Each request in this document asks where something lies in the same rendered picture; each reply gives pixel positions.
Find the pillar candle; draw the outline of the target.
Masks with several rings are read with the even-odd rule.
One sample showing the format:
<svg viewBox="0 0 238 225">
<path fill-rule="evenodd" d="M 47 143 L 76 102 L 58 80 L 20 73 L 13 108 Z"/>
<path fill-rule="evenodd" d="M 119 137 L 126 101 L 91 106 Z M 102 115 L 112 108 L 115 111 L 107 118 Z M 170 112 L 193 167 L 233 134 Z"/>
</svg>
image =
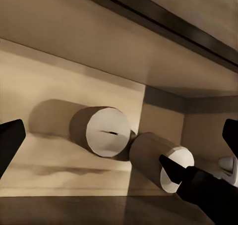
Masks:
<svg viewBox="0 0 238 225">
<path fill-rule="evenodd" d="M 134 140 L 129 150 L 129 161 L 158 188 L 167 193 L 175 193 L 180 184 L 170 180 L 159 161 L 161 155 L 184 168 L 194 166 L 193 155 L 187 148 L 153 132 L 142 133 Z"/>
<path fill-rule="evenodd" d="M 108 106 L 79 110 L 70 122 L 69 131 L 78 146 L 101 158 L 119 154 L 130 138 L 127 117 Z"/>
</svg>

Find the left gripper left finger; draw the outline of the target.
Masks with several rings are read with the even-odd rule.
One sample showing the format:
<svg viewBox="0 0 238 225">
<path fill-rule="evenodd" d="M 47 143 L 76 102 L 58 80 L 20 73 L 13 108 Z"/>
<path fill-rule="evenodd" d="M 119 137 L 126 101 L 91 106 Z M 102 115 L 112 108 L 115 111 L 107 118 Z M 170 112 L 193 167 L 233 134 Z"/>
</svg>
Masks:
<svg viewBox="0 0 238 225">
<path fill-rule="evenodd" d="M 21 119 L 0 124 L 0 178 L 26 138 Z"/>
</svg>

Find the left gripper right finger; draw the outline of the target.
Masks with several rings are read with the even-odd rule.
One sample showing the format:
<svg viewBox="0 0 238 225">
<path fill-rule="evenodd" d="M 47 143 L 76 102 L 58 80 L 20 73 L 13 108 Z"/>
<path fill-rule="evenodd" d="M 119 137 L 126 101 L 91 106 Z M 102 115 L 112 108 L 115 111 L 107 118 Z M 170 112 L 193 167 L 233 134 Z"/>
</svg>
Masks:
<svg viewBox="0 0 238 225">
<path fill-rule="evenodd" d="M 238 121 L 226 119 L 222 137 L 231 148 L 232 152 L 238 158 Z"/>
</svg>

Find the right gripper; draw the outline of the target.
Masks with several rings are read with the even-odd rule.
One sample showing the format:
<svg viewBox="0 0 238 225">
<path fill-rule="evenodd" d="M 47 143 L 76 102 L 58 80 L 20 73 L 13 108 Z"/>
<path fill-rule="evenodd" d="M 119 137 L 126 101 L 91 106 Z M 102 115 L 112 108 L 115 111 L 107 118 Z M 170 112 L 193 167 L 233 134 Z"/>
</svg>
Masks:
<svg viewBox="0 0 238 225">
<path fill-rule="evenodd" d="M 198 205 L 216 225 L 234 225 L 238 217 L 238 188 L 196 166 L 182 167 L 161 155 L 160 163 L 184 201 Z"/>
</svg>

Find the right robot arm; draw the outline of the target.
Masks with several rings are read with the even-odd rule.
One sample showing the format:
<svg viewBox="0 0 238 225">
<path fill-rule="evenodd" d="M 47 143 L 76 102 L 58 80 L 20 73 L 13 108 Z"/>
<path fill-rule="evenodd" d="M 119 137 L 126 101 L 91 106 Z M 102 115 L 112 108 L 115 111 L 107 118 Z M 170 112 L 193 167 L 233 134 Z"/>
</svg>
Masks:
<svg viewBox="0 0 238 225">
<path fill-rule="evenodd" d="M 176 192 L 184 201 L 198 205 L 216 225 L 238 225 L 238 158 L 219 159 L 222 171 L 210 174 L 196 166 L 182 167 L 161 155 L 160 163 L 173 183 L 180 184 Z"/>
</svg>

